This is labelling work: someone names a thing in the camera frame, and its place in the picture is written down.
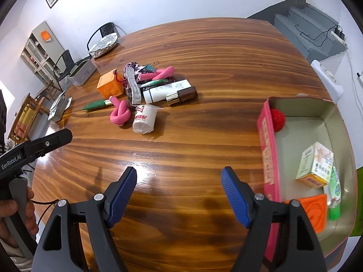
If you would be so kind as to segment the person's left hand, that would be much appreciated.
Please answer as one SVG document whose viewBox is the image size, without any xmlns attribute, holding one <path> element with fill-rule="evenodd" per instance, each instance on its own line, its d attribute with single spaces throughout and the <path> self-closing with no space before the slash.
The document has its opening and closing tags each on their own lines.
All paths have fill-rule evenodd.
<svg viewBox="0 0 363 272">
<path fill-rule="evenodd" d="M 1 189 L 1 239 L 24 254 L 34 254 L 39 228 L 34 214 L 33 191 L 27 184 Z"/>
</svg>

